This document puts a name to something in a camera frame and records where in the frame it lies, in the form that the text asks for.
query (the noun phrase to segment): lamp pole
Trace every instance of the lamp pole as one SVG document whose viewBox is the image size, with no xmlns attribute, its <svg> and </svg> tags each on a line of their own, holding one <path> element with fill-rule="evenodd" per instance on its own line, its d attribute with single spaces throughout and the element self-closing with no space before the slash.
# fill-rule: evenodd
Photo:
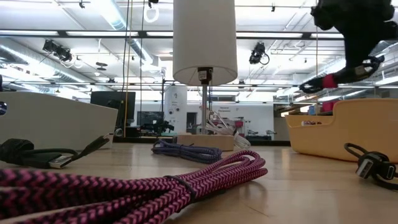
<svg viewBox="0 0 398 224">
<path fill-rule="evenodd" d="M 213 67 L 198 68 L 199 81 L 202 86 L 201 96 L 201 134 L 207 134 L 207 87 L 213 78 Z"/>
</svg>

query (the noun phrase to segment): white lampshade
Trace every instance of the white lampshade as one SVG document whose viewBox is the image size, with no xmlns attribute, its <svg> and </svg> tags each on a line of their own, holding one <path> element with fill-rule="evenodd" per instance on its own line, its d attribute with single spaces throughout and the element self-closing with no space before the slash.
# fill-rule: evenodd
<svg viewBox="0 0 398 224">
<path fill-rule="evenodd" d="M 197 68 L 213 67 L 210 85 L 238 77 L 234 0 L 174 0 L 173 77 L 200 86 Z"/>
</svg>

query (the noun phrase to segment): desk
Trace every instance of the desk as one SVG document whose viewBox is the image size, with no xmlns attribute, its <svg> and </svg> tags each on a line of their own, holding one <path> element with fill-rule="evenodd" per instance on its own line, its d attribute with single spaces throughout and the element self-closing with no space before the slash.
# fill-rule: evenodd
<svg viewBox="0 0 398 224">
<path fill-rule="evenodd" d="M 154 156 L 148 144 L 113 146 L 110 150 L 94 152 L 60 172 L 138 179 L 193 172 L 206 166 L 179 158 Z M 266 176 L 190 205 L 165 223 L 396 222 L 398 194 L 359 179 L 354 162 L 305 156 L 288 147 L 261 146 L 252 147 L 252 150 L 267 161 L 269 173 Z M 16 166 L 0 162 L 0 168 L 6 167 Z"/>
</svg>

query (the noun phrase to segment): coiled cable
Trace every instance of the coiled cable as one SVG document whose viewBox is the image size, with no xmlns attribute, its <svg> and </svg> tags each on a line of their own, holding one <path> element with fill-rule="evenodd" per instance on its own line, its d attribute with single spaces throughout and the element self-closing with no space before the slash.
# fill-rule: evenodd
<svg viewBox="0 0 398 224">
<path fill-rule="evenodd" d="M 2 169 L 0 220 L 69 208 L 19 223 L 162 223 L 191 203 L 266 175 L 265 164 L 256 152 L 241 151 L 189 174 L 138 180 Z"/>
<path fill-rule="evenodd" d="M 221 160 L 222 151 L 213 147 L 184 146 L 157 141 L 152 148 L 154 154 L 181 157 L 194 162 L 212 164 Z"/>
<path fill-rule="evenodd" d="M 218 117 L 218 120 L 221 121 L 221 124 L 215 125 L 210 119 L 207 121 L 206 129 L 209 131 L 213 131 L 216 134 L 220 135 L 232 135 L 234 136 L 234 145 L 240 149 L 247 150 L 251 147 L 250 142 L 244 137 L 239 135 L 239 132 L 233 129 L 231 126 L 228 126 L 224 119 L 220 116 L 219 113 L 212 111 Z"/>
</svg>

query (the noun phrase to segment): red part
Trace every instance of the red part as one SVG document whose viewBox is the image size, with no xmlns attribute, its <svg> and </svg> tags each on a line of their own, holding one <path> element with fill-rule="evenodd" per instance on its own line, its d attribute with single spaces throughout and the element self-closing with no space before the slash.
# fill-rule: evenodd
<svg viewBox="0 0 398 224">
<path fill-rule="evenodd" d="M 323 112 L 328 112 L 328 111 L 333 111 L 333 108 L 335 107 L 335 104 L 338 101 L 332 101 L 332 102 L 326 102 L 322 104 L 322 109 Z"/>
<path fill-rule="evenodd" d="M 243 121 L 235 121 L 235 128 L 243 127 Z"/>
<path fill-rule="evenodd" d="M 335 83 L 335 79 L 333 78 L 333 74 L 329 74 L 323 77 L 322 85 L 324 88 L 337 88 L 338 85 Z"/>
</svg>

